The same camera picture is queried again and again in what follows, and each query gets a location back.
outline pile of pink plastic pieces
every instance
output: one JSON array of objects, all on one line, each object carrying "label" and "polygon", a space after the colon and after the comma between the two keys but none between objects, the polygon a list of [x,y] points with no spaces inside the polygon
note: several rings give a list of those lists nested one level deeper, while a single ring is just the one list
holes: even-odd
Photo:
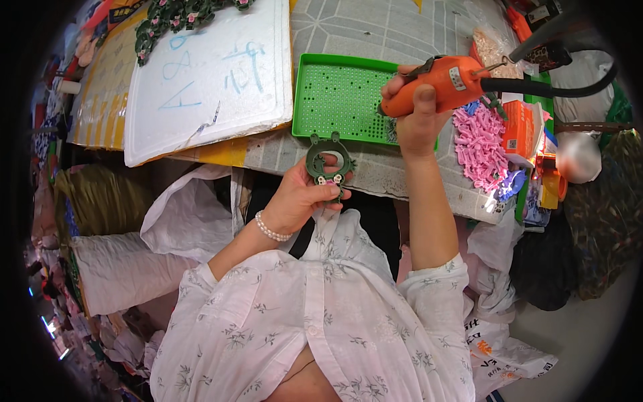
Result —
[{"label": "pile of pink plastic pieces", "polygon": [[500,135],[505,132],[498,112],[479,105],[473,116],[464,107],[453,112],[453,125],[460,135],[454,136],[458,163],[475,188],[490,192],[507,177],[507,158]]}]

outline shirt sleeve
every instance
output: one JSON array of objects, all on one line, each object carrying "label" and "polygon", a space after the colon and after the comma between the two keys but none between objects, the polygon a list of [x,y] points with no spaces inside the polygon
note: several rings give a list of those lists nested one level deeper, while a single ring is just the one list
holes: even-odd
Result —
[{"label": "shirt sleeve", "polygon": [[179,284],[179,299],[172,313],[170,325],[196,321],[199,310],[205,305],[214,287],[218,284],[207,263],[183,273]]},{"label": "shirt sleeve", "polygon": [[173,394],[177,388],[171,387],[172,381],[176,378],[176,368],[193,347],[185,340],[193,333],[197,316],[216,285],[217,280],[205,263],[183,273],[179,299],[152,364],[150,390],[155,401],[177,400]]},{"label": "shirt sleeve", "polygon": [[464,297],[469,284],[460,254],[437,268],[411,271],[398,290],[419,318],[432,342],[452,356],[453,368],[474,398],[469,347],[464,339]]}]

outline frog-shaped plastic frame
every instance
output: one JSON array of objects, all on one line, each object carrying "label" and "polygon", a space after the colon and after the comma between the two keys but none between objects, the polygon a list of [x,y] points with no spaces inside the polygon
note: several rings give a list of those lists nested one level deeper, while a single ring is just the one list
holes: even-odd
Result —
[{"label": "frog-shaped plastic frame", "polygon": [[[339,203],[341,197],[344,195],[342,184],[346,180],[346,173],[355,169],[355,160],[350,158],[349,152],[346,147],[340,142],[340,134],[338,131],[333,131],[330,138],[320,139],[317,134],[311,135],[312,145],[306,154],[306,171],[311,175],[316,185],[337,185],[340,188],[340,194],[337,199],[329,202]],[[344,159],[344,164],[337,172],[324,172],[323,165],[326,162],[324,157],[320,155],[324,151],[338,152]]]}]

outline perforated tray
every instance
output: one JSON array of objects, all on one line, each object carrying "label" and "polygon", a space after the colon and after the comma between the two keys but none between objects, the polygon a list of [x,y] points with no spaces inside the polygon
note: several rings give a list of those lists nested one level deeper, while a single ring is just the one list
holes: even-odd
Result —
[{"label": "perforated tray", "polygon": [[294,97],[293,136],[397,145],[388,135],[390,119],[377,113],[380,88],[397,64],[362,57],[302,54]]}]

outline cardboard box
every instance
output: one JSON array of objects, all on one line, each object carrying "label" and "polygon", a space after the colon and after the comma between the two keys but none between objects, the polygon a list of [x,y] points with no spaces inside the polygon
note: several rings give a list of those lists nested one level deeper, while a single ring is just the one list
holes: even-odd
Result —
[{"label": "cardboard box", "polygon": [[534,168],[545,127],[540,103],[527,105],[513,100],[502,107],[509,118],[503,123],[505,133],[502,135],[507,159],[518,166]]}]

